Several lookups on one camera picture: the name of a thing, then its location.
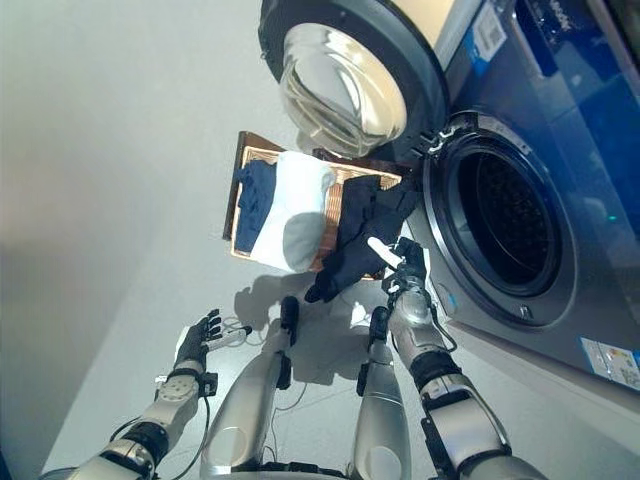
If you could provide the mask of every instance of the washing machine door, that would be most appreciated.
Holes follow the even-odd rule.
[[[259,38],[286,111],[337,155],[378,149],[378,158],[417,166],[447,123],[442,68],[394,3],[264,0]]]

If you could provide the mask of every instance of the white wall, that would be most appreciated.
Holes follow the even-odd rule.
[[[258,15],[257,0],[3,1],[0,445],[16,480],[43,465],[185,179],[211,181],[197,222],[223,256],[238,130],[291,143]]]

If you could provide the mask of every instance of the blue washing machine body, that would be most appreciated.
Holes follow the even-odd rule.
[[[446,70],[422,240],[451,317],[640,390],[640,108],[620,15],[482,5]]]

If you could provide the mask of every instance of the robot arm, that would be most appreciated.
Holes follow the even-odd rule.
[[[198,398],[215,394],[217,377],[206,373],[206,354],[216,343],[228,343],[220,334],[218,313],[213,310],[189,328],[173,371],[156,392],[155,401],[121,438],[80,466],[71,480],[153,478],[160,461],[196,414]]]
[[[511,455],[504,427],[462,374],[447,348],[435,305],[425,290],[422,248],[400,239],[394,275],[383,282],[389,293],[389,330],[420,393],[426,418],[422,428],[440,478],[499,480],[545,477]]]

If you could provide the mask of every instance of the robot leg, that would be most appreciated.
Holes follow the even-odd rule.
[[[369,362],[358,376],[362,396],[353,459],[348,476],[354,480],[411,478],[411,447],[391,350],[385,344],[389,311],[374,310],[371,318]]]
[[[295,342],[298,302],[294,297],[282,300],[280,317],[281,328],[269,347],[245,367],[213,420],[202,452],[202,479],[260,465],[275,390],[287,388],[291,380],[291,361],[285,352]]]

